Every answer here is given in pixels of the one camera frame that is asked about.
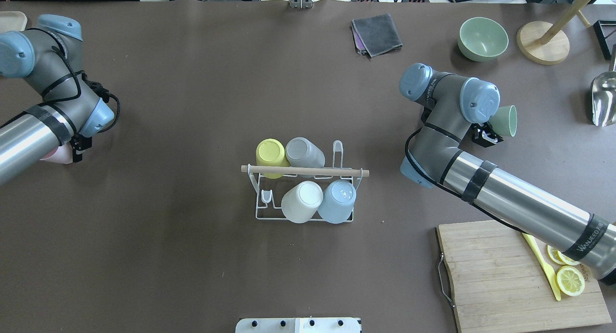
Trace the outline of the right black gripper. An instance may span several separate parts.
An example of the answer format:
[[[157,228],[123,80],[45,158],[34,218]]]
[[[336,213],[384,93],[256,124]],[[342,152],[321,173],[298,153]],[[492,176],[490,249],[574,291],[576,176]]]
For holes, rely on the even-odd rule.
[[[471,125],[472,142],[481,147],[491,147],[504,141],[490,123],[473,123]]]

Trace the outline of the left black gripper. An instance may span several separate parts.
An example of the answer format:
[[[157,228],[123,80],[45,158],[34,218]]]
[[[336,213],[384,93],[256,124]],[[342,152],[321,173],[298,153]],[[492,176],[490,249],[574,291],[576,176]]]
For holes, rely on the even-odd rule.
[[[81,162],[83,153],[92,147],[92,138],[75,134],[70,140],[72,163]]]

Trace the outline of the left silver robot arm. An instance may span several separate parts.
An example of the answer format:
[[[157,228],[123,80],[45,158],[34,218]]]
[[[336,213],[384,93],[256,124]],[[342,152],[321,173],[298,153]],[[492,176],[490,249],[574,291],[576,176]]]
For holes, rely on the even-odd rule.
[[[0,179],[8,182],[39,160],[81,160],[92,136],[114,127],[115,95],[88,79],[79,22],[43,14],[37,25],[1,35],[1,74],[23,78],[42,101],[2,125]]]

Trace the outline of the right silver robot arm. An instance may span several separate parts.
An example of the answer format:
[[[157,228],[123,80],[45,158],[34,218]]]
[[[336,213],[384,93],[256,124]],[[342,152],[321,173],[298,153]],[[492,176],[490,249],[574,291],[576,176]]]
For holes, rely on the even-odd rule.
[[[614,225],[460,149],[471,126],[487,122],[499,109],[493,83],[416,63],[405,70],[399,90],[424,107],[423,126],[405,145],[400,167],[405,177],[427,188],[438,186],[537,237],[614,286]]]

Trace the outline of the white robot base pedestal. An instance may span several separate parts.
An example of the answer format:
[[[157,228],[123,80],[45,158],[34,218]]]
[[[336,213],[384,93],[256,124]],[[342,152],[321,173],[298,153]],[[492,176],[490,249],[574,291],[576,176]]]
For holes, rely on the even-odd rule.
[[[236,333],[361,333],[360,318],[244,318],[237,322]]]

